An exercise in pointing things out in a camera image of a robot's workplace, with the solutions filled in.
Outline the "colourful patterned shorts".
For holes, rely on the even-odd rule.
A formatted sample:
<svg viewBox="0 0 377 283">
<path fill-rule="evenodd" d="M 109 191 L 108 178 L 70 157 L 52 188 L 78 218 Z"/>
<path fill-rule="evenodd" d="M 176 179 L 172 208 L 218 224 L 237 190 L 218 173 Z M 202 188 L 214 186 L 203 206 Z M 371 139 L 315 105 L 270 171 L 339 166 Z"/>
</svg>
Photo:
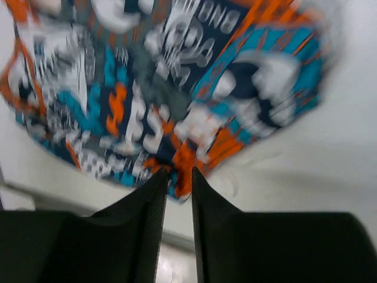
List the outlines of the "colourful patterned shorts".
<svg viewBox="0 0 377 283">
<path fill-rule="evenodd" d="M 328 25 L 299 1 L 5 1 L 1 95 L 48 151 L 126 187 L 207 174 L 319 102 Z"/>
</svg>

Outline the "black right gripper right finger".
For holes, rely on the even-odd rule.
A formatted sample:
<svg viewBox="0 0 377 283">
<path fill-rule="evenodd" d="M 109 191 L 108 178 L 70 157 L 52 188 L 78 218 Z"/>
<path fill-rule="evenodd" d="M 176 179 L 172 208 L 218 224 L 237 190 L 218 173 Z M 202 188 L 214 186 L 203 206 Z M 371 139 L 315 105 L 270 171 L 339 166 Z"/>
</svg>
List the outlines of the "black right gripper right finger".
<svg viewBox="0 0 377 283">
<path fill-rule="evenodd" d="M 198 282 L 375 282 L 376 251 L 348 212 L 244 212 L 192 171 Z"/>
</svg>

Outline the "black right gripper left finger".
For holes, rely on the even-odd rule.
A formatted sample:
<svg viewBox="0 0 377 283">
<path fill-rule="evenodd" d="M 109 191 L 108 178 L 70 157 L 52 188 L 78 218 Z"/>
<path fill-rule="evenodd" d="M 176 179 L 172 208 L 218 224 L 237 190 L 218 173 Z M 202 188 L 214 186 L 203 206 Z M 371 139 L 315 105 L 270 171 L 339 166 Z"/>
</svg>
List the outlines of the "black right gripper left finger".
<svg viewBox="0 0 377 283">
<path fill-rule="evenodd" d="M 2 282 L 154 282 L 168 173 L 89 217 L 1 212 Z"/>
</svg>

